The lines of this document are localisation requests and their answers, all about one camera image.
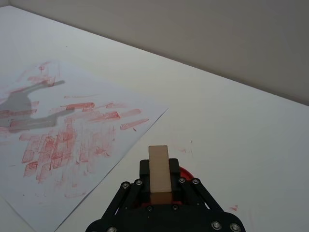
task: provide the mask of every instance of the screw head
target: screw head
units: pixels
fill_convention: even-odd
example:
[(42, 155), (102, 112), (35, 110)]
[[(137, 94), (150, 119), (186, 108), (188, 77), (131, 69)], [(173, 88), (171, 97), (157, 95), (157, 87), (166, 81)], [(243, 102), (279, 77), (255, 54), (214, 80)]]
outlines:
[(141, 181), (141, 180), (137, 180), (137, 181), (135, 181), (135, 184), (137, 184), (137, 185), (141, 185), (143, 182)]
[(127, 187), (129, 187), (129, 184), (128, 184), (128, 183), (124, 183), (124, 184), (122, 184), (122, 187), (123, 187), (124, 189), (126, 189)]
[(221, 227), (221, 224), (217, 221), (213, 221), (211, 223), (211, 227), (213, 227), (216, 231), (220, 230), (222, 227)]
[(112, 226), (112, 227), (109, 227), (106, 232), (116, 232), (116, 231), (117, 229), (114, 226)]
[(197, 185), (197, 184), (199, 183), (199, 180), (198, 180), (198, 179), (193, 179), (193, 180), (192, 180), (192, 183), (195, 184), (195, 185)]
[(231, 225), (230, 225), (230, 229), (233, 231), (233, 232), (240, 232), (240, 226), (239, 225), (237, 225), (236, 223), (232, 223)]
[(152, 211), (152, 209), (153, 209), (152, 206), (147, 206), (147, 208), (146, 208), (146, 210), (147, 210), (148, 212)]
[(185, 178), (180, 177), (178, 181), (179, 181), (180, 183), (184, 183), (184, 182), (185, 182)]

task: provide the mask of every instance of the white wall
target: white wall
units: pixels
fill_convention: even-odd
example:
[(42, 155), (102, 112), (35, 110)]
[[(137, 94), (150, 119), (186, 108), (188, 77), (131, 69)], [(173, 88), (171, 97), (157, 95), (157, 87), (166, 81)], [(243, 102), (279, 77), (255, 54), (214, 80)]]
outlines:
[(309, 105), (305, 0), (11, 0), (13, 6)]
[(0, 0), (0, 7), (9, 5), (9, 0)]

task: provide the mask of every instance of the white table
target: white table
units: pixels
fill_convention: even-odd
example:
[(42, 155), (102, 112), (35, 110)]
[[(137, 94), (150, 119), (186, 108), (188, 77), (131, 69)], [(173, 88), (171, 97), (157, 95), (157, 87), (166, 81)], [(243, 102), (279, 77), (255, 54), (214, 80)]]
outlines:
[[(1, 78), (51, 58), (169, 106), (58, 232), (85, 231), (120, 183), (139, 177), (148, 146), (165, 144), (170, 157), (200, 178), (248, 232), (308, 231), (307, 106), (11, 6), (0, 8)], [(236, 212), (230, 209), (235, 205)], [(1, 197), (0, 225), (1, 231), (32, 231)]]

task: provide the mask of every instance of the white paper sheet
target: white paper sheet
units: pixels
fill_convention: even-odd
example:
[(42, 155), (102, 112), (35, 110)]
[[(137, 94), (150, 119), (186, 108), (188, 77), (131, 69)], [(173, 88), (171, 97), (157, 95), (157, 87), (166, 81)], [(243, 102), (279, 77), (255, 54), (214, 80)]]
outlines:
[(60, 61), (0, 83), (0, 193), (38, 232), (54, 231), (167, 109)]

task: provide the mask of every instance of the wooden block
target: wooden block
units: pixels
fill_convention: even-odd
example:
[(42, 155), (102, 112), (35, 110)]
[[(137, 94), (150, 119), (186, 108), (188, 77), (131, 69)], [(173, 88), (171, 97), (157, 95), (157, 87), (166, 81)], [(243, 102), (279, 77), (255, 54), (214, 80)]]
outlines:
[(168, 146), (149, 146), (150, 198), (152, 204), (170, 204), (172, 188)]

